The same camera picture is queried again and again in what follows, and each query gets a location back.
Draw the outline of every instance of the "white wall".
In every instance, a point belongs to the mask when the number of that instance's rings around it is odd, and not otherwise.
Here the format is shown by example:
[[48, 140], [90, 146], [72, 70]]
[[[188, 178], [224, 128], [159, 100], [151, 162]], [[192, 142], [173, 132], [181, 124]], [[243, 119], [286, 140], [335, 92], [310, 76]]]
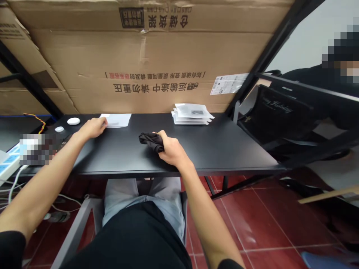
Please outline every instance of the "white wall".
[[347, 31], [347, 25], [359, 24], [358, 19], [359, 0], [324, 1], [297, 26], [267, 71], [279, 69], [284, 74], [321, 64], [332, 40]]

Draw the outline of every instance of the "hand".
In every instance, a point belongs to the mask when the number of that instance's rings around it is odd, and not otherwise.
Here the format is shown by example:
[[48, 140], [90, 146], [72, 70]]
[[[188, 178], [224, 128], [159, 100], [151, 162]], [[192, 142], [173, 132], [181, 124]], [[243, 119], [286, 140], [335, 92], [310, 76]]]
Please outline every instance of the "hand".
[[161, 136], [165, 148], [165, 151], [158, 153], [162, 160], [177, 167], [177, 169], [193, 165], [177, 138], [168, 137], [163, 130], [158, 134]]
[[92, 118], [88, 120], [77, 132], [81, 135], [82, 138], [90, 139], [98, 137], [100, 134], [104, 132], [107, 127], [107, 119], [105, 117], [102, 118]]

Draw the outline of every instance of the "power strip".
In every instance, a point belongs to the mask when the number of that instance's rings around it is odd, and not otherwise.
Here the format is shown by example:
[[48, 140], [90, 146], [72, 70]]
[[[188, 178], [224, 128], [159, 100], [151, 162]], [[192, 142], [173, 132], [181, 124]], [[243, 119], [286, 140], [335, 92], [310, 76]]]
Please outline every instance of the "power strip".
[[3, 185], [3, 180], [8, 180], [13, 173], [20, 167], [20, 144], [18, 143], [7, 153], [2, 152], [2, 162], [0, 162], [0, 186]]

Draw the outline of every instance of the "left hand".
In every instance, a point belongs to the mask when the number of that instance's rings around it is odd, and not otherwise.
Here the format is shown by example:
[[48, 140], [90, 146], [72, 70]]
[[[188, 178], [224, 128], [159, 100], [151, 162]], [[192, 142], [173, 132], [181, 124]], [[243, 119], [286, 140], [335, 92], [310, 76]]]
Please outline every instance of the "left hand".
[[92, 118], [88, 120], [77, 133], [86, 139], [95, 138], [102, 134], [106, 127], [107, 119], [105, 117]]

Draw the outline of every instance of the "white label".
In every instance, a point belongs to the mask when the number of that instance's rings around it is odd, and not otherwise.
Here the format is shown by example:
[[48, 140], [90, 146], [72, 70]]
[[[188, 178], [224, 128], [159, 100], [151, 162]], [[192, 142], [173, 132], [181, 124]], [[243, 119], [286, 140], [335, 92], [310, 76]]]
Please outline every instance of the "white label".
[[238, 92], [247, 76], [248, 73], [217, 77], [214, 81], [210, 95]]

